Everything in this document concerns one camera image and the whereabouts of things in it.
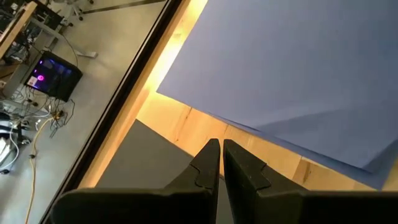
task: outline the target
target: gray floor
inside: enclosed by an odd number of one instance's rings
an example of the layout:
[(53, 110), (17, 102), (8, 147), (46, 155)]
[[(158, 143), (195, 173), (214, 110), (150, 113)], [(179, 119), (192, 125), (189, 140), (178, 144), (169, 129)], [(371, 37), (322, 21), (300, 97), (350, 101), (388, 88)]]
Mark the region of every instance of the gray floor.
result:
[[(136, 120), (96, 187), (161, 189), (176, 178), (192, 158)], [(217, 223), (233, 223), (225, 182), (220, 179), (219, 184)]]
[[(126, 2), (96, 0), (94, 6), (86, 9)], [(99, 55), (94, 60), (78, 59), (84, 75), (71, 96), (76, 108), (68, 125), (52, 139), (46, 127), (37, 141), (36, 192), (29, 223), (39, 222), (163, 5), (164, 2), (159, 2), (87, 14), (84, 21), (76, 20), (75, 26), (64, 33), (68, 40)], [(75, 63), (67, 44), (59, 42), (53, 52)], [(31, 147), (22, 150), (12, 173), (0, 176), (0, 223), (24, 223), (32, 181), (28, 160)]]

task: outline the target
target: metal leg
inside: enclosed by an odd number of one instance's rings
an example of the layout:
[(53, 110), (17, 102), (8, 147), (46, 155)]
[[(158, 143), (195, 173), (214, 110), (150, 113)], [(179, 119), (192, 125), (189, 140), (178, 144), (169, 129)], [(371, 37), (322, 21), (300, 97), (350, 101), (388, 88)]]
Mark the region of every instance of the metal leg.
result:
[[(55, 38), (57, 38), (58, 40), (62, 40), (65, 41), (67, 43), (67, 40), (64, 38), (63, 35), (59, 34), (57, 31), (49, 28), (48, 26), (46, 26), (45, 24), (43, 24), (42, 22), (38, 21), (37, 19), (34, 18), (30, 18), (30, 21), (37, 25), (38, 27), (40, 27), (42, 30), (46, 31), (46, 33), (54, 36)], [(76, 52), (77, 55), (79, 56), (84, 56), (84, 57), (89, 57), (89, 58), (96, 58), (98, 53), (97, 52), (86, 52), (83, 49), (81, 49), (79, 46), (75, 45), (72, 42), (69, 42), (69, 44), (73, 47), (74, 51)]]

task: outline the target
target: wire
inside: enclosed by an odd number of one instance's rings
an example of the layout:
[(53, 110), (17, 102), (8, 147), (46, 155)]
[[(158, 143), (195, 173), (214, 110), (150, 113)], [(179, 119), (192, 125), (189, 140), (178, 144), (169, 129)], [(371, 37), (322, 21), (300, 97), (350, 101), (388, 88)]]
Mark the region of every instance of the wire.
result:
[(17, 158), (18, 158), (18, 156), (19, 156), (19, 147), (18, 147), (18, 145), (14, 142), (14, 140), (12, 140), (12, 128), (11, 128), (11, 130), (10, 130), (10, 140), (11, 140), (11, 142), (15, 145), (15, 147), (16, 147), (16, 149), (17, 149), (17, 154), (15, 155), (14, 159), (13, 159), (11, 162), (9, 162), (9, 163), (8, 163), (7, 165), (5, 165), (5, 166), (2, 166), (2, 167), (0, 168), (0, 170), (3, 170), (3, 169), (5, 169), (5, 168), (11, 166), (11, 165), (17, 160)]
[(29, 201), (29, 207), (27, 209), (27, 213), (26, 213), (26, 218), (25, 218), (25, 224), (27, 224), (27, 222), (29, 221), (29, 215), (30, 215), (30, 211), (32, 210), (32, 204), (33, 204), (33, 199), (35, 197), (35, 184), (36, 184), (36, 155), (37, 155), (37, 148), (36, 148), (36, 141), (38, 136), (40, 135), (40, 133), (42, 132), (44, 126), (49, 122), (53, 120), (53, 118), (49, 118), (46, 121), (44, 121), (43, 125), (40, 127), (40, 129), (37, 131), (37, 134), (35, 135), (35, 138), (33, 139), (33, 148), (32, 148), (32, 154), (29, 155), (29, 159), (30, 159), (30, 166), (32, 168), (32, 193), (30, 195), (30, 201)]
[(79, 67), (79, 61), (77, 59), (77, 55), (76, 55), (75, 49), (73, 49), (72, 45), (69, 43), (69, 40), (63, 34), (61, 34), (61, 35), (67, 41), (69, 47), (72, 49), (72, 52), (75, 55), (75, 59), (76, 59), (76, 67)]

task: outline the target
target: wooden surface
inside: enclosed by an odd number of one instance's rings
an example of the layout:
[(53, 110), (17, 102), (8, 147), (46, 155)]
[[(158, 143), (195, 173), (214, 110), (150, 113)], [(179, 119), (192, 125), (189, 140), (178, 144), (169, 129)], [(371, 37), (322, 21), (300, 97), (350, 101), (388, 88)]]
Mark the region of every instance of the wooden surface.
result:
[[(131, 92), (80, 187), (94, 187), (135, 118), (195, 156), (211, 138), (233, 139), (273, 169), (311, 190), (373, 190), (316, 162), (155, 92), (206, 1), (184, 1)], [(220, 172), (223, 173), (223, 161)], [(398, 162), (383, 190), (398, 189)]]
[(24, 9), (21, 18), (19, 20), (12, 20), (6, 30), (0, 36), (0, 58), (7, 52), (7, 49), (11, 46), (18, 33), (24, 28), (26, 22), (29, 20), (31, 15), (36, 9), (37, 4), (35, 2), (28, 3)]

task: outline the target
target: blue sheet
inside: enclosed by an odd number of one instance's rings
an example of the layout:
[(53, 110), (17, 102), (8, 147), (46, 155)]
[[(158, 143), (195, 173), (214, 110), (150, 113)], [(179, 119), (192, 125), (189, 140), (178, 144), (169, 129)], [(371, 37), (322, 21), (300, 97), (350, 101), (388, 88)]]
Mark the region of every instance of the blue sheet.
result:
[(388, 0), (209, 0), (158, 92), (380, 187), (396, 158), (397, 12)]

